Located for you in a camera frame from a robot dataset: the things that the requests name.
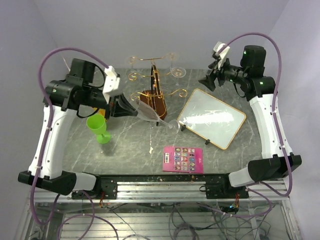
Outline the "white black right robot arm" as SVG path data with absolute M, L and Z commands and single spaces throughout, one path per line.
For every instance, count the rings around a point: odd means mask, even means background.
M 214 62 L 199 83 L 211 91 L 216 88 L 215 82 L 219 86 L 231 82 L 240 87 L 255 117 L 262 158 L 251 160 L 247 167 L 228 175 L 228 181 L 220 186 L 220 192 L 226 198 L 233 197 L 238 187 L 285 178 L 302 164 L 301 156 L 293 153 L 286 140 L 278 113 L 276 82 L 264 75 L 266 50 L 262 46 L 246 45 L 239 66 L 230 64 L 229 50 L 230 47 L 222 42 L 215 45 Z

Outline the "clear wine glass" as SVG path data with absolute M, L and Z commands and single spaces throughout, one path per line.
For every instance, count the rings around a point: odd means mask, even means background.
M 167 53 L 165 57 L 170 62 L 169 69 L 172 70 L 175 67 L 175 62 L 179 60 L 179 55 L 175 52 L 170 52 L 170 53 Z
M 186 69 L 183 67 L 173 67 L 170 72 L 176 81 L 176 86 L 179 85 L 179 79 L 183 78 L 187 73 Z
M 127 62 L 130 66 L 129 73 L 128 73 L 129 79 L 133 78 L 135 76 L 135 74 L 137 73 L 137 69 L 135 68 L 136 61 L 137 61 L 136 56 L 130 56 L 127 58 Z

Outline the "orange plastic goblet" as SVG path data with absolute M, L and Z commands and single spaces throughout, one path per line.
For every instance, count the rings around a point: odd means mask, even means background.
M 105 109 L 96 109 L 95 114 L 92 116 L 92 118 L 95 120 L 95 121 L 106 121 L 106 110 Z

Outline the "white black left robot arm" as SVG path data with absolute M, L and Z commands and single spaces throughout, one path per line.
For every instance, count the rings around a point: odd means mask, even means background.
M 74 58 L 64 80 L 46 87 L 44 116 L 37 150 L 28 170 L 18 174 L 18 182 L 60 195 L 84 190 L 96 199 L 102 193 L 102 179 L 91 173 L 63 170 L 68 133 L 80 106 L 105 110 L 102 119 L 137 116 L 138 112 L 123 94 L 120 75 L 110 65 L 104 69 L 104 86 L 92 86 L 96 64 Z

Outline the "clear tall champagne flute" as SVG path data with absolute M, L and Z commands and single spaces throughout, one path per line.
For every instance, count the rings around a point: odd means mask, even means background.
M 148 104 L 144 103 L 140 99 L 135 100 L 136 107 L 138 114 L 136 117 L 138 117 L 141 120 L 147 121 L 147 122 L 156 122 L 161 123 L 166 127 L 166 130 L 175 135 L 180 130 L 180 124 L 177 120 L 171 120 L 170 122 L 166 122 L 163 119 L 160 118 L 160 116 L 157 114 L 157 112 L 150 107 Z

